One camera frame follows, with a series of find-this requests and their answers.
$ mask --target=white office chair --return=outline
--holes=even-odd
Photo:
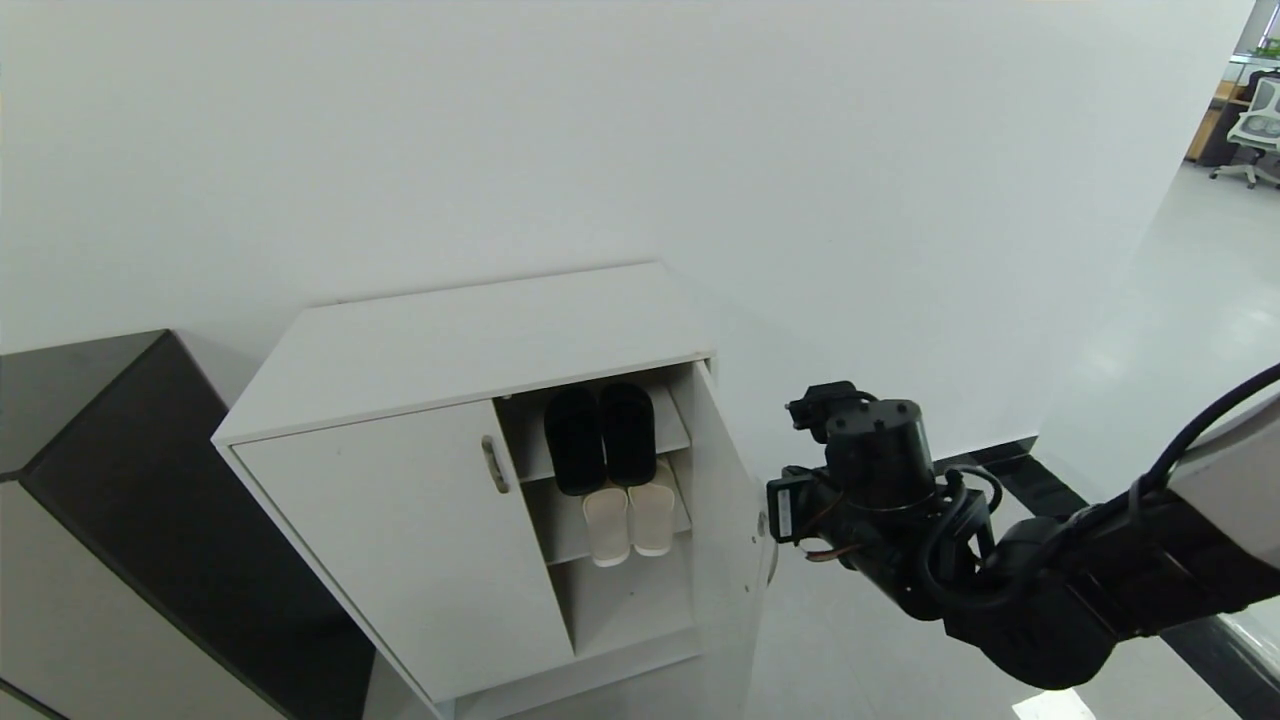
[[[1244,176],[1249,181],[1249,190],[1257,184],[1258,178],[1280,188],[1280,178],[1258,169],[1258,160],[1267,152],[1280,152],[1280,81],[1262,78],[1258,88],[1253,94],[1253,102],[1248,111],[1240,114],[1231,132],[1226,133],[1226,140],[1253,149],[1253,160],[1244,165],[1222,165],[1213,168],[1210,178],[1217,176]]]

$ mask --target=black robotic arm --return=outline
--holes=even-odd
[[[1074,687],[1117,642],[1280,594],[1280,570],[1233,542],[1179,495],[1181,486],[1170,487],[1208,425],[1275,379],[1280,365],[1202,413],[1128,493],[1070,518],[1023,520],[998,542],[991,512],[1004,497],[1000,480],[975,466],[936,473],[918,405],[847,382],[814,386],[787,410],[796,429],[826,445],[827,465],[787,466],[768,483],[769,530],[780,543],[822,538],[831,548],[810,560],[861,571],[908,615],[941,619],[948,635],[1014,678]],[[1280,421],[1268,413],[1280,415],[1280,402],[1202,443],[1189,473],[1201,492],[1185,495],[1230,482],[1212,471],[1211,451],[1236,461],[1242,452],[1280,456]],[[965,477],[988,483],[991,498]]]

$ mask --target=cabinet door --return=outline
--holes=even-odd
[[[481,442],[490,438],[499,492]],[[234,446],[433,701],[573,660],[492,402]]]
[[[689,430],[690,452],[676,457],[694,524],[694,618],[701,642],[699,717],[740,720],[751,682],[755,637],[773,539],[759,523],[764,484],[748,473],[730,437],[701,361],[671,386]]]

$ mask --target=wire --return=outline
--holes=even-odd
[[[818,551],[818,552],[805,552],[804,553],[804,559],[808,560],[809,562],[829,562],[829,561],[840,557],[841,555],[845,555],[846,552],[852,552],[852,551],[858,550],[859,547],[860,546],[856,546],[856,544],[847,544],[847,546],[845,546],[845,547],[842,547],[840,550],[823,550],[823,551]]]
[[[1187,423],[1187,425],[1176,436],[1174,436],[1174,439],[1165,447],[1165,451],[1160,454],[1160,457],[1156,457],[1151,469],[1143,473],[1143,477],[1139,478],[1139,482],[1142,483],[1142,493],[1146,495],[1148,491],[1167,487],[1169,474],[1172,471],[1174,465],[1178,464],[1192,443],[1196,442],[1196,439],[1202,436],[1204,430],[1210,429],[1210,427],[1219,421],[1222,415],[1234,410],[1235,406],[1266,389],[1267,386],[1277,380],[1280,380],[1280,364],[1271,365],[1266,370],[1262,370],[1261,373],[1235,386],[1230,392],[1219,397],[1212,405],[1202,410],[1199,415],[1196,415],[1190,423]]]
[[[924,542],[920,543],[920,550],[915,557],[916,577],[920,579],[924,589],[933,596],[934,600],[950,607],[960,607],[965,610],[995,610],[1007,605],[1010,601],[1018,598],[1027,583],[1036,578],[1036,575],[1039,574],[1046,565],[1048,565],[1050,559],[1061,547],[1062,539],[1066,534],[1057,533],[1042,546],[1036,548],[1036,552],[1032,553],[1025,565],[1018,569],[1018,573],[1009,582],[1009,584],[996,593],[963,593],[948,589],[943,587],[936,577],[933,577],[931,561],[933,560],[933,550],[942,538],[942,533],[951,527],[956,515],[960,514],[968,502],[964,500],[963,471],[955,468],[948,468],[946,479],[947,489],[945,492],[951,497],[951,505],[929,529],[929,533],[924,537]]]
[[[1204,432],[1208,430],[1213,423],[1219,421],[1238,405],[1266,389],[1277,380],[1280,380],[1280,364],[1272,365],[1235,386],[1226,395],[1215,400],[1208,407],[1201,410],[1198,415],[1192,418],[1190,423],[1187,423],[1187,425],[1184,425],[1183,429],[1174,436],[1174,439],[1165,446],[1165,450],[1158,457],[1156,457],[1156,461],[1152,462],[1151,468],[1139,475],[1138,479],[1129,486],[1126,492],[1112,497],[1102,505],[1094,505],[1093,507],[1083,511],[1080,515],[1076,515],[1075,521],[1071,523],[1071,527],[1069,528],[1071,536],[1080,537],[1087,534],[1089,530],[1102,525],[1121,512],[1128,511],[1132,515],[1140,511],[1139,505],[1143,497],[1152,491],[1169,487],[1169,475],[1172,473],[1174,465],[1181,460],[1183,455],[1187,454],[1190,446],[1202,434],[1204,434]]]
[[[991,483],[991,500],[987,501],[987,512],[995,512],[1000,507],[1000,501],[1005,498],[1005,487],[1000,484],[1000,478],[997,478],[991,470],[986,468],[979,468],[978,465],[951,465],[947,471],[956,470],[965,473],[968,475],[977,475],[988,483]]]

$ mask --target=white cabinet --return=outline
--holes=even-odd
[[[774,547],[710,355],[657,264],[319,307],[214,439],[433,712],[497,719],[701,655],[691,712],[736,717]],[[654,401],[677,542],[602,569],[541,411],[620,378]]]

